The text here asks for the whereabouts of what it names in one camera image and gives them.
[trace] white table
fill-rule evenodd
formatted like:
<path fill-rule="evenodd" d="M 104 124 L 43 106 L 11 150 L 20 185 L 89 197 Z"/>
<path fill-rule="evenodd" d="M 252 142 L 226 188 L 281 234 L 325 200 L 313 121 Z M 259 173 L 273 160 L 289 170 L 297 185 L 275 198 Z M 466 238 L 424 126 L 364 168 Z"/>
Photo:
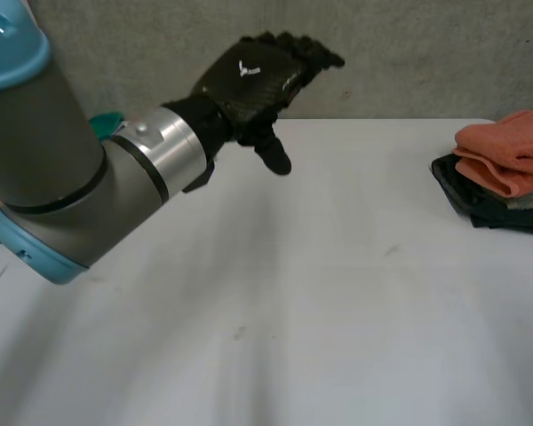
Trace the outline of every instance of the white table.
<path fill-rule="evenodd" d="M 533 236 L 428 170 L 469 122 L 282 121 L 67 287 L 0 248 L 0 426 L 533 426 Z"/>

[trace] black band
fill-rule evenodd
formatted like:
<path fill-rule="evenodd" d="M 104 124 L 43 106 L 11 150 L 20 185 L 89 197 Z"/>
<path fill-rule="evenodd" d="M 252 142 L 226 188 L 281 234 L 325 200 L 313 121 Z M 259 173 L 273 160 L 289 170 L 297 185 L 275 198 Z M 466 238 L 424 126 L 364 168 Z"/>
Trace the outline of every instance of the black band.
<path fill-rule="evenodd" d="M 167 202 L 170 199 L 168 186 L 166 186 L 162 175 L 160 175 L 160 172 L 156 169 L 155 165 L 152 164 L 152 162 L 139 150 L 139 148 L 127 138 L 123 138 L 122 136 L 113 136 L 110 140 L 119 145 L 128 154 L 132 155 L 132 158 L 134 158 L 134 160 L 136 160 L 140 166 L 142 166 L 150 179 L 152 179 L 152 183 L 162 198 L 162 204 Z"/>
<path fill-rule="evenodd" d="M 50 213 L 55 210 L 63 209 L 64 207 L 67 207 L 73 204 L 74 202 L 81 200 L 85 195 L 95 189 L 105 176 L 105 173 L 107 173 L 107 170 L 107 153 L 103 149 L 103 160 L 100 163 L 99 169 L 93 175 L 92 179 L 89 182 L 77 189 L 74 193 L 71 193 L 67 197 L 63 197 L 60 200 L 49 202 L 47 204 L 42 204 L 41 206 L 13 206 L 7 203 L 5 203 L 5 206 L 11 211 L 21 213 L 23 215 L 40 215 L 43 213 Z"/>

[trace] gray wall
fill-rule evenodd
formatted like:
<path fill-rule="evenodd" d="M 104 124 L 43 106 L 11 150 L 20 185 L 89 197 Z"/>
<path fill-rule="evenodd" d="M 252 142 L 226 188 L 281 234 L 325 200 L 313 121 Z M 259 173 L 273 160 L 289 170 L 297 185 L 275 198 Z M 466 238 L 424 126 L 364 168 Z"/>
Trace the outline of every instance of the gray wall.
<path fill-rule="evenodd" d="M 240 35 L 289 29 L 347 61 L 292 117 L 484 117 L 533 108 L 533 0 L 29 0 L 87 114 L 187 94 Z"/>

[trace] gray cloth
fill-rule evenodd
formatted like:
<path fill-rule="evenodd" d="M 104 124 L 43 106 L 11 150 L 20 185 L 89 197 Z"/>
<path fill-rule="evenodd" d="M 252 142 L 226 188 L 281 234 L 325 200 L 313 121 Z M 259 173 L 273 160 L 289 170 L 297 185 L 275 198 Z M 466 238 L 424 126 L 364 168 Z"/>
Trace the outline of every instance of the gray cloth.
<path fill-rule="evenodd" d="M 503 202 L 508 210 L 529 210 L 533 209 L 533 191 L 530 193 L 526 193 L 525 195 L 521 197 L 515 197 L 515 198 L 504 198 L 501 195 L 498 195 L 496 193 L 491 192 L 490 190 L 486 189 L 486 193 L 491 195 L 492 197 L 500 200 Z"/>

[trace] folded towel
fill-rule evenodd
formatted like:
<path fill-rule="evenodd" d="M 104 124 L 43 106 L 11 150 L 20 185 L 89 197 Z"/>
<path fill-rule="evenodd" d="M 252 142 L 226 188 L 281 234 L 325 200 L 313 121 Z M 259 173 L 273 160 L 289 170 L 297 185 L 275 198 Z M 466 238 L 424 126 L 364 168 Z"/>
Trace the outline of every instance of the folded towel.
<path fill-rule="evenodd" d="M 510 228 L 533 233 L 533 209 L 508 209 L 481 186 L 456 171 L 458 157 L 433 161 L 432 172 L 454 210 L 470 217 L 474 228 Z"/>
<path fill-rule="evenodd" d="M 503 202 L 508 210 L 529 210 L 533 209 L 533 192 L 517 198 L 505 198 L 496 193 L 492 193 L 489 189 L 484 189 L 486 193 L 493 196 L 497 200 Z"/>
<path fill-rule="evenodd" d="M 533 191 L 533 175 L 529 173 L 506 169 L 464 148 L 455 148 L 452 153 L 462 157 L 456 165 L 459 173 L 502 197 L 521 197 Z"/>
<path fill-rule="evenodd" d="M 465 127 L 456 142 L 457 170 L 467 178 L 503 197 L 533 191 L 533 111 Z"/>

